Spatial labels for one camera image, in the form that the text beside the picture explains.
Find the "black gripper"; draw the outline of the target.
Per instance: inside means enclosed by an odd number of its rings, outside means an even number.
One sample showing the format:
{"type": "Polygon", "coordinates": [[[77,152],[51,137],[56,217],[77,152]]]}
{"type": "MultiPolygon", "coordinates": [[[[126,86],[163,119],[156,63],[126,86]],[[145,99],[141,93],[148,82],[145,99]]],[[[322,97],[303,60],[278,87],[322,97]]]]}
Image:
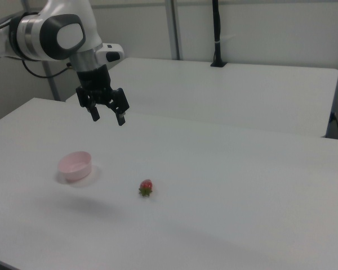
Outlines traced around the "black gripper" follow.
{"type": "Polygon", "coordinates": [[[90,71],[78,71],[77,76],[81,84],[76,89],[79,104],[87,109],[92,120],[96,122],[100,119],[96,104],[105,105],[115,113],[118,125],[122,126],[130,106],[122,88],[112,90],[107,65],[90,71]]]}

